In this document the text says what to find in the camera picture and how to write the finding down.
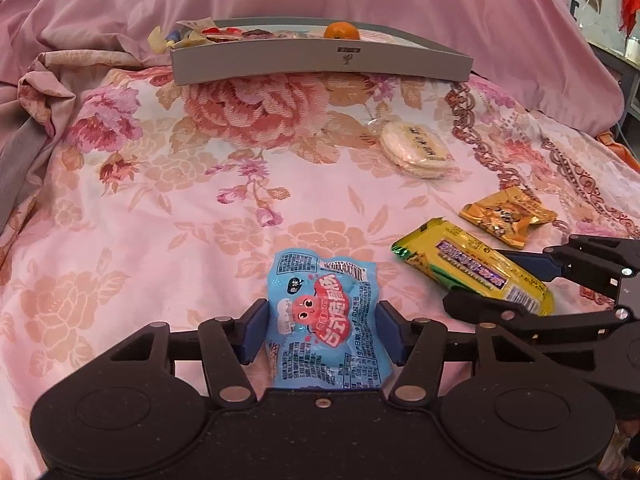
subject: blue snack package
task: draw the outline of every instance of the blue snack package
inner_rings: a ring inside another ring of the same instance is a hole
[[[268,280],[273,388],[380,387],[391,362],[376,331],[375,264],[289,249]]]

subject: orange candy wrapper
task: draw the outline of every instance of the orange candy wrapper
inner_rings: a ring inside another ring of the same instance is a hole
[[[459,216],[507,245],[522,249],[527,241],[528,227],[553,222],[558,213],[545,209],[519,187],[509,187],[465,205]]]

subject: yellow snack bar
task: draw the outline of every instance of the yellow snack bar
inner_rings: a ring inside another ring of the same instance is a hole
[[[524,247],[530,225],[546,224],[558,218],[557,213],[542,207],[519,187],[509,187],[467,204],[459,215],[516,249]]]
[[[538,316],[554,311],[554,297],[544,283],[443,218],[432,218],[399,239],[391,250],[447,288],[458,286],[513,301]]]

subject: candy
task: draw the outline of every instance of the candy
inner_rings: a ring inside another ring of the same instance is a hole
[[[421,178],[438,178],[457,170],[444,143],[421,124],[387,123],[380,135],[380,148],[396,166]]]
[[[290,249],[276,254],[268,280],[273,387],[380,387],[391,365],[376,331],[375,264]]]
[[[519,187],[509,187],[467,204],[459,215],[516,249],[524,247],[530,225],[546,224],[558,218],[557,213],[542,207]]]
[[[207,30],[208,28],[217,28],[216,22],[214,22],[211,18],[203,18],[202,20],[181,20],[180,22],[176,22],[178,25],[183,25],[191,30],[195,30],[196,32],[202,32],[203,30]]]
[[[165,40],[167,41],[167,43],[169,43],[170,41],[173,41],[174,44],[178,43],[178,41],[180,41],[182,39],[181,35],[180,35],[180,31],[179,30],[174,30],[173,32],[171,32],[166,38]]]
[[[166,51],[166,40],[162,37],[162,30],[159,25],[151,31],[146,40],[155,54],[164,54]]]
[[[447,288],[472,290],[548,316],[554,298],[546,285],[507,257],[442,218],[432,218],[392,245],[401,260]]]

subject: pink cloth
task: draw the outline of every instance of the pink cloth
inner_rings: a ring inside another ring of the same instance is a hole
[[[24,122],[15,86],[0,83],[0,154],[15,131]]]
[[[3,0],[0,80],[15,84],[47,50],[124,49],[159,64],[166,60],[149,52],[149,32],[207,15],[311,16],[400,28],[469,54],[476,72],[525,107],[592,136],[623,109],[618,85],[581,37],[567,0]]]
[[[281,74],[178,88],[168,67],[113,68],[88,89],[82,82],[100,67],[126,66],[130,56],[57,52],[39,61],[18,95],[60,142],[33,215],[17,211],[0,235],[10,248],[0,259],[2,479],[33,480],[44,467],[27,421],[47,388],[149,322],[192,330],[239,316],[264,297],[277,250],[376,262],[380,298],[407,319],[468,330],[444,314],[444,289],[390,250],[425,219],[444,216],[505,248],[458,211],[519,186],[558,213],[531,230],[527,250],[571,233],[640,238],[640,175],[476,76],[467,85]],[[393,120],[432,130],[460,172],[419,180],[398,171],[372,141]],[[559,313],[610,305],[566,280],[551,287]],[[206,391],[199,364],[178,365],[179,377]],[[246,368],[260,393],[269,370],[265,352]],[[441,391],[467,374],[448,364]]]

